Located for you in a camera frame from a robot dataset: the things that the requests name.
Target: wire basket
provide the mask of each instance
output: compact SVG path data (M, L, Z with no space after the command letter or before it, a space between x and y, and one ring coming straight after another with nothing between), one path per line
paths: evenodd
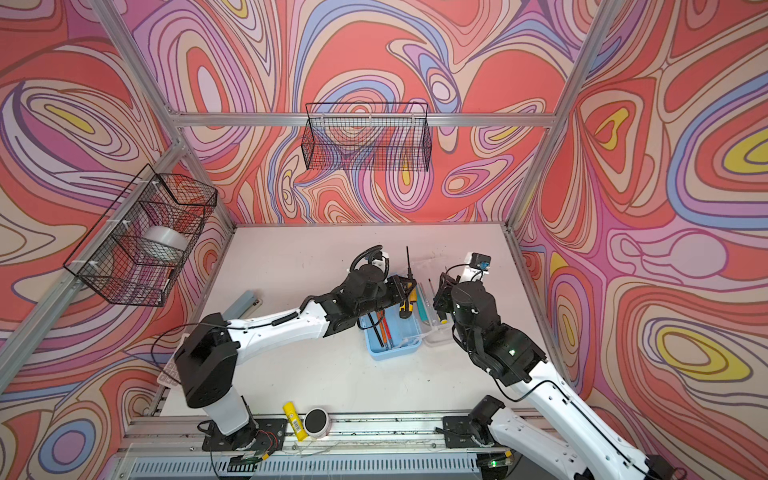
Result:
M127 213L110 220L114 229L80 269L69 258L64 267L109 303L163 306L217 197L215 188L184 175L154 174Z
M306 169L429 171L428 110L419 102L306 104Z

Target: blue plastic box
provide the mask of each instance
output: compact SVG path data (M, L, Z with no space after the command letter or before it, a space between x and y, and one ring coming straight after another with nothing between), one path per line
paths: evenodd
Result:
M411 318L400 318L400 305L394 305L384 310L384 316L386 318L387 326L389 327L389 333L392 334L392 341L396 346L393 349L387 350L379 345L379 340L376 338L376 334L373 329L366 329L363 331L366 337L366 346L368 347L368 353L371 354L374 360L391 359L396 356L408 355L414 353L422 344L422 329L419 320L419 312L417 309L413 309ZM376 321L376 316L371 314L373 321ZM368 316L360 318L361 326L370 326L371 321ZM376 327L381 334L381 326ZM402 346L398 346L403 343L403 339L407 339L406 343Z

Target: white robotic arm link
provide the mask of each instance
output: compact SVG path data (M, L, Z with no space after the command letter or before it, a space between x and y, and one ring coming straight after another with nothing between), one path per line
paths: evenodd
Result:
M362 260L367 263L358 269ZM492 396L469 416L475 440L506 445L559 480L670 480L674 469L663 458L646 456L622 439L573 391L535 343L501 322L495 299L482 284L490 262L490 257L470 253L460 275L443 273L435 310L442 318L452 315L454 340L497 385L506 387L509 396L502 394L513 402L527 399L565 442L528 424ZM376 246L358 255L344 283L327 294L308 296L299 308L228 322L220 314L207 316L175 356L187 404L205 409L228 449L248 449L257 427L231 384L235 367L291 342L359 327L361 316L408 301L415 287L412 276L388 278L388 272L389 258Z

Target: yellow glue stick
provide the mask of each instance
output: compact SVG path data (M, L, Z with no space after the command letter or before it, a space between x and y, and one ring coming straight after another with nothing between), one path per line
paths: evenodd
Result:
M301 425L301 419L299 419L299 414L296 413L296 407L293 406L293 402L288 402L283 405L283 411L286 413L286 417L288 417L290 426L293 427L293 433L296 434L296 440L301 442L308 435L306 430L304 430L303 425Z

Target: patterned wall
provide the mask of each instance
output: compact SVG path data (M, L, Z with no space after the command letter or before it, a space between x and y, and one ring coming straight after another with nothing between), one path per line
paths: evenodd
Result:
M425 173L307 171L295 127L186 130L236 223L503 221L544 131L458 128Z
M167 140L86 1L0 4L0 339ZM162 309L82 291L0 396L0 478L96 478L148 406L152 336L184 321L218 258L217 218ZM161 345L165 361L175 338Z
M179 111L301 112L411 101L437 112L551 112L591 1L136 2L123 10ZM541 138L433 129L432 171L304 171L299 128L187 129L238 223L506 220Z
M768 478L768 3L628 3L515 231L604 419Z

